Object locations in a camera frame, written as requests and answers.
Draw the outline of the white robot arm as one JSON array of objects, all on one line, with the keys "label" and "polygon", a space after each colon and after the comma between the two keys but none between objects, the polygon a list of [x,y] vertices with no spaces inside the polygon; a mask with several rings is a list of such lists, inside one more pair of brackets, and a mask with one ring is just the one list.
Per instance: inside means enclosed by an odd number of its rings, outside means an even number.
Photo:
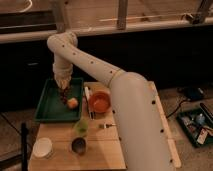
[{"label": "white robot arm", "polygon": [[77,48],[71,32],[47,39],[55,72],[72,63],[110,89],[127,171],[176,171],[155,92],[140,74],[124,71]]}]

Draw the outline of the beige cloth-covered gripper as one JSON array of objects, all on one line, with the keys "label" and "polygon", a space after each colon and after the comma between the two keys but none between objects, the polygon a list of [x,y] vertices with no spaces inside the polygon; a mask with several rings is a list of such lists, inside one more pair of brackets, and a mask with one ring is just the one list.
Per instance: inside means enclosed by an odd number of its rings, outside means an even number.
[{"label": "beige cloth-covered gripper", "polygon": [[59,67],[56,64],[53,64],[54,79],[58,87],[62,90],[65,90],[69,87],[72,73],[73,65],[68,65],[65,68]]}]

